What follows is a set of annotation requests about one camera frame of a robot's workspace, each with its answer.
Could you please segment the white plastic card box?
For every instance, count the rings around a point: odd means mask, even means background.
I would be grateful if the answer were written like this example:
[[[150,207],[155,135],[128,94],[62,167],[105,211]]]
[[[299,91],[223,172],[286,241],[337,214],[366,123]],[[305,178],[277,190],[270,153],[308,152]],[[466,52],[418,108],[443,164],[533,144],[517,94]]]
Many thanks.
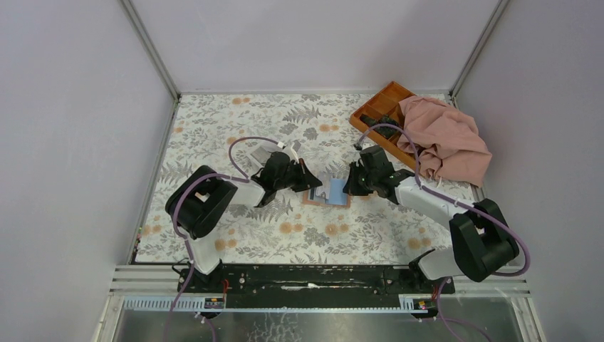
[[[277,144],[261,141],[246,153],[252,164],[253,175],[280,178],[293,172],[297,163],[281,152]]]

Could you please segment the pink cloth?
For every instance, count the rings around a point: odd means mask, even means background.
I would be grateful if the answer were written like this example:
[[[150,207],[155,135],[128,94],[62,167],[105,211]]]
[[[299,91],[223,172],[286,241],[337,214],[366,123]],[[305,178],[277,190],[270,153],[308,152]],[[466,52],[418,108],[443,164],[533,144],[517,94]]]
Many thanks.
[[[400,136],[397,146],[409,154],[416,147],[421,176],[484,184],[492,154],[473,117],[436,98],[417,95],[401,100],[399,106],[406,135]]]

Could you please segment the orange wooden tray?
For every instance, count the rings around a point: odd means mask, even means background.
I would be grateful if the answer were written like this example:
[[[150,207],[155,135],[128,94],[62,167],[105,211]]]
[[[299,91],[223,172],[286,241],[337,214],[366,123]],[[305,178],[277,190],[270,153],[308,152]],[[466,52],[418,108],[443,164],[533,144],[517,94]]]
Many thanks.
[[[414,95],[412,91],[392,81],[353,112],[349,123],[361,133],[364,133],[369,127],[380,120],[385,121],[386,118],[402,128],[405,115],[402,113],[399,102]],[[415,167],[413,154],[406,153],[397,146],[397,142],[401,136],[401,133],[397,130],[394,130],[392,134],[384,133],[383,135],[372,131],[368,134],[368,139],[371,139],[393,157],[413,169]]]

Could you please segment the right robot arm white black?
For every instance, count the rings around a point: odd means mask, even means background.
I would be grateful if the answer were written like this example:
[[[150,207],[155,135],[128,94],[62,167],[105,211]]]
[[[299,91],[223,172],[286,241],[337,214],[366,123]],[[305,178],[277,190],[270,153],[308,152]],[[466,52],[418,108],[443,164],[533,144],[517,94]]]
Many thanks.
[[[361,150],[359,160],[349,164],[343,191],[355,197],[377,194],[449,230],[450,247],[428,251],[410,262],[413,270],[408,282],[417,293],[427,293],[437,280],[449,276],[464,275],[481,282],[520,253],[519,243],[504,229],[504,217],[494,201],[468,202],[438,192],[415,173],[396,170],[377,145]]]

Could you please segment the dark green items in tray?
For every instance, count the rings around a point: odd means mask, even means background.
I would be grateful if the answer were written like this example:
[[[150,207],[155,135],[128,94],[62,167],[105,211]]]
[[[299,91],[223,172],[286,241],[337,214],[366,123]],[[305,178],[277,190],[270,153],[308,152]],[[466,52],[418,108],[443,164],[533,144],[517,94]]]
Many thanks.
[[[383,115],[381,118],[376,120],[368,115],[363,114],[360,116],[360,120],[368,127],[377,125],[375,132],[379,133],[386,139],[390,139],[395,136],[398,132],[398,128],[400,128],[400,124],[387,115]]]

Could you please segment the tan leather card holder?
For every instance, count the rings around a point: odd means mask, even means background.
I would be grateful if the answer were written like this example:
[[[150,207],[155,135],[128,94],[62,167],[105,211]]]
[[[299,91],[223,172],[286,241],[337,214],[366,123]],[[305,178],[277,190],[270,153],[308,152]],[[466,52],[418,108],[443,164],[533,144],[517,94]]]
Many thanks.
[[[346,184],[344,179],[336,178],[332,176],[330,181],[330,197],[326,200],[325,204],[317,202],[311,202],[308,200],[308,191],[305,191],[302,196],[302,203],[314,206],[322,207],[337,207],[337,208],[349,208],[351,204],[350,196],[344,193],[343,188]]]

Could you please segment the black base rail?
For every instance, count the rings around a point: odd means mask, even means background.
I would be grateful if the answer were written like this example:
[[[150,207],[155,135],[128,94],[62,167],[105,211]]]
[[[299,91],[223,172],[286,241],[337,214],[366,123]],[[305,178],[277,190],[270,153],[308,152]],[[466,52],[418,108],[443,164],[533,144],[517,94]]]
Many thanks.
[[[209,275],[172,266],[186,294],[217,294],[211,309],[395,308],[404,295],[454,294],[452,282],[423,279],[406,266],[220,264]]]

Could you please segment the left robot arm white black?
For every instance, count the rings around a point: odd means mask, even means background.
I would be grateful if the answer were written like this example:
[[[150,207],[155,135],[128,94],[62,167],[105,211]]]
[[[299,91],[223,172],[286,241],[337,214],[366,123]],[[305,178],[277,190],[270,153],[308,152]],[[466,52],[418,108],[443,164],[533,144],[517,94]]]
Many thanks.
[[[173,228],[184,239],[187,253],[196,270],[193,282],[205,293],[217,290],[221,274],[219,252],[214,247],[217,225],[229,205],[262,208],[277,192],[289,189],[305,192],[323,183],[301,158],[273,152],[250,178],[219,174],[211,167],[199,167],[168,198],[165,211]]]

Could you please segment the floral table mat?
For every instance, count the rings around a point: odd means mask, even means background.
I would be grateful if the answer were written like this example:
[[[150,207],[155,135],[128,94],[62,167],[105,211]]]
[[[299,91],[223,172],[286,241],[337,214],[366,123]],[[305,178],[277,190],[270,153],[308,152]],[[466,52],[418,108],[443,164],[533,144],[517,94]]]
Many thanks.
[[[225,175],[253,174],[247,149],[271,138],[298,142],[315,175],[344,180],[358,158],[359,132],[351,114],[368,94],[184,95],[140,229],[137,263],[174,263],[187,256],[165,203],[200,166]],[[305,204],[280,191],[263,208],[230,206],[211,241],[227,263],[406,264],[451,244],[447,229],[377,195],[354,197],[349,207]]]

